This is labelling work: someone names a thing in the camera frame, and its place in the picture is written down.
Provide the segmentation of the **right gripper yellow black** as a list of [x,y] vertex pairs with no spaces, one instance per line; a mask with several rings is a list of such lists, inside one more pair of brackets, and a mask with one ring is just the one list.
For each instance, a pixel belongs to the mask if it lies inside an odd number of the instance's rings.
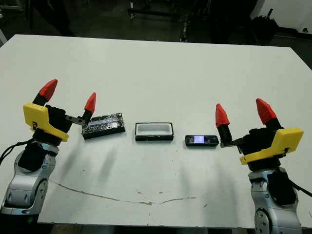
[[266,128],[251,129],[244,137],[232,139],[227,114],[220,103],[216,105],[215,125],[220,136],[220,147],[237,147],[242,165],[258,171],[280,166],[279,159],[294,152],[304,134],[298,127],[283,128],[271,108],[261,98],[256,99],[258,115]]

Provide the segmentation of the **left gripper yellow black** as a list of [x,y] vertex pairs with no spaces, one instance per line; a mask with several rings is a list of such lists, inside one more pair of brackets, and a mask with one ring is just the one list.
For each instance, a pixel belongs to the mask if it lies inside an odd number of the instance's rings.
[[72,117],[66,114],[61,108],[44,106],[54,94],[58,80],[53,79],[47,82],[38,92],[33,103],[23,106],[24,118],[27,125],[34,132],[33,138],[36,141],[59,146],[69,138],[68,131],[73,123],[87,125],[95,111],[96,93],[93,92],[88,98],[82,117]]

